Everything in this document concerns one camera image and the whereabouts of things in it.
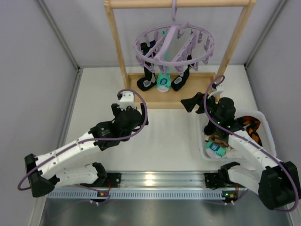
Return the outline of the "black sock blue accents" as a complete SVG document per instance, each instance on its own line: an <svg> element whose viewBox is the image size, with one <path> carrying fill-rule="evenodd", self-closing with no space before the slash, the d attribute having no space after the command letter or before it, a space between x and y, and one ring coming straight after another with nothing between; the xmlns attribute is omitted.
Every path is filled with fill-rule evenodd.
<svg viewBox="0 0 301 226"><path fill-rule="evenodd" d="M186 83L187 79L190 76L191 65L188 65L186 70L183 73L183 76L178 75L172 82L171 87L174 91L179 91Z"/></svg>

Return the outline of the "red yellow argyle sock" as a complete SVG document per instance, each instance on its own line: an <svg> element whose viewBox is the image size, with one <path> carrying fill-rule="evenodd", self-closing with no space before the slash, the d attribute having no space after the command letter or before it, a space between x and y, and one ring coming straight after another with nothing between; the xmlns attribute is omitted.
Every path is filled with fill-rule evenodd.
<svg viewBox="0 0 301 226"><path fill-rule="evenodd" d="M248 135L260 146L262 146L261 138L257 132L261 121L252 116L242 116L237 118L237 122L241 125L248 133Z"/></svg>

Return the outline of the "mint green white sock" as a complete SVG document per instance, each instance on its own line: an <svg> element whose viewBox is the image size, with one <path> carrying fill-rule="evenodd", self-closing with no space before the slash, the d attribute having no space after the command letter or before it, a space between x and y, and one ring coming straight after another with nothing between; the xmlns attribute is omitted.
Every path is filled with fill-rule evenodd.
<svg viewBox="0 0 301 226"><path fill-rule="evenodd" d="M170 70L168 66L162 66L159 69L156 88L159 92L165 93L171 86Z"/></svg>

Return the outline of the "black sock grey patch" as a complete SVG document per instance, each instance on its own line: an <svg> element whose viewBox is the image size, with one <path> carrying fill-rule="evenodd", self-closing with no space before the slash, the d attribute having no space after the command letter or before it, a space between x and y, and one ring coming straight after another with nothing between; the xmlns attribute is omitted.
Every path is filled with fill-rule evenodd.
<svg viewBox="0 0 301 226"><path fill-rule="evenodd" d="M156 44L156 41L153 40L150 42L150 46L147 46L146 42L142 42L140 44L141 50L143 51L143 55L146 55L149 50ZM157 84L155 73L152 73L148 68L144 67L144 77L140 78L137 81L137 86L142 91L150 90Z"/></svg>

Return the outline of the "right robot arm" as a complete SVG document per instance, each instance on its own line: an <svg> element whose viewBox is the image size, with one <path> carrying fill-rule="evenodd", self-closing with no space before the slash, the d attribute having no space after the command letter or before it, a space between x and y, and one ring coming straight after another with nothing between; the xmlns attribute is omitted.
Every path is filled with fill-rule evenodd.
<svg viewBox="0 0 301 226"><path fill-rule="evenodd" d="M198 105L197 114L206 114L209 122L204 128L206 135L217 133L252 166L246 169L236 161L227 163L218 170L222 182L244 186L256 193L269 210L293 203L294 210L301 198L301 186L297 167L291 162L283 162L270 155L256 143L235 117L234 102L222 97L218 102L214 97L197 93L194 97L182 99L187 112Z"/></svg>

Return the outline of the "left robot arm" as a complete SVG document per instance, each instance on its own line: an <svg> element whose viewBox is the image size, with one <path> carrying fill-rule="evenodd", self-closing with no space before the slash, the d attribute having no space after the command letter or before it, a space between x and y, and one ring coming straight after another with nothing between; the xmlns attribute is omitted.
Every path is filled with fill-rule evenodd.
<svg viewBox="0 0 301 226"><path fill-rule="evenodd" d="M108 184L108 174L99 162L80 168L71 164L85 157L118 146L128 141L148 124L147 106L141 110L128 106L124 110L118 104L111 106L114 119L92 127L75 141L44 155L29 154L25 157L26 177L34 198L49 194L55 188L77 185L94 190Z"/></svg>

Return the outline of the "wooden hanger rack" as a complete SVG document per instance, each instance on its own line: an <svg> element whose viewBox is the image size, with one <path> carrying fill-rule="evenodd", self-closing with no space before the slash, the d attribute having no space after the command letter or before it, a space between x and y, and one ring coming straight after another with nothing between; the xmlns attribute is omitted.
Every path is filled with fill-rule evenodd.
<svg viewBox="0 0 301 226"><path fill-rule="evenodd" d="M128 73L124 62L124 56L119 40L119 34L114 15L115 9L134 9L134 8L168 8L171 7L172 24L152 28L140 34L134 41L136 59L142 68L147 68L151 73L155 72L157 66L162 75L166 75L170 68L176 70L171 74L172 78L184 77L184 67L192 65L194 70L183 88L178 91L168 91L165 93L159 91L143 91L141 94L143 100L151 109L181 109L180 100L187 98L190 94L199 90L204 90L205 86L217 76L221 76L231 60L231 57L240 40L242 32L248 22L256 2L254 0L106 0L104 7L109 21L112 38L115 42L117 57L121 74L123 76L126 88L134 91L138 90L135 81L142 78L142 73ZM185 23L176 23L175 17L177 8L188 7L242 7L236 27L233 31L227 49L222 58L222 62L216 73L201 73L198 70L200 62L207 64L209 58L213 55L215 48L215 39L213 35L204 28ZM174 37L181 38L181 30L189 29L191 34L181 49L176 53L172 61L165 61L163 57L170 50L170 45Z"/></svg>

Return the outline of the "purple round clip hanger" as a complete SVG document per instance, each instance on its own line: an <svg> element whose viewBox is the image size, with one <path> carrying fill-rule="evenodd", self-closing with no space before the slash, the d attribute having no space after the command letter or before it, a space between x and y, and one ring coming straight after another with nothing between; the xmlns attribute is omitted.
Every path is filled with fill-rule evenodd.
<svg viewBox="0 0 301 226"><path fill-rule="evenodd" d="M134 41L136 60L152 73L155 67L166 74L174 68L183 76L185 67L198 71L199 63L208 64L215 38L206 29L189 22L176 22L176 1L172 2L172 23L144 31Z"/></svg>

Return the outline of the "brown striped sock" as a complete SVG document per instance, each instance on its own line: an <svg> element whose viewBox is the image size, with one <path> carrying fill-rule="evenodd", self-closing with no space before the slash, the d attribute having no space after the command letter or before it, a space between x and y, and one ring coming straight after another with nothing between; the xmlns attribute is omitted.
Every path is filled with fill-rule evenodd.
<svg viewBox="0 0 301 226"><path fill-rule="evenodd" d="M213 144L217 145L217 146L220 146L220 147L223 147L223 148L227 148L229 145L228 143L226 142L225 139L223 138L220 138L219 135L217 133L213 133L209 136L205 136L205 141L206 142L212 142Z"/></svg>

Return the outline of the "mint white sock in basket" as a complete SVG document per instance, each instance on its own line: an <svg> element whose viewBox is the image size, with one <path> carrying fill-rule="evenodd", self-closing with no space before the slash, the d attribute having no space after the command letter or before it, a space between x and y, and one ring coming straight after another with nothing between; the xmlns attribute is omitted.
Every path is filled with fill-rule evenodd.
<svg viewBox="0 0 301 226"><path fill-rule="evenodd" d="M210 158L222 158L226 154L227 148L218 146L208 141L205 146L205 152Z"/></svg>

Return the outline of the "aluminium mounting rail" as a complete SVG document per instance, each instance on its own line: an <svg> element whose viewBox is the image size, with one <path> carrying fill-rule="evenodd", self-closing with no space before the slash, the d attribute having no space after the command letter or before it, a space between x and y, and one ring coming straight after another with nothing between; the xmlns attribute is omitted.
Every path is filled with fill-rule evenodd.
<svg viewBox="0 0 301 226"><path fill-rule="evenodd" d="M207 187L204 171L111 171L110 182L100 188L66 186L56 188L49 199L156 199L156 200L224 200L246 188L241 185Z"/></svg>

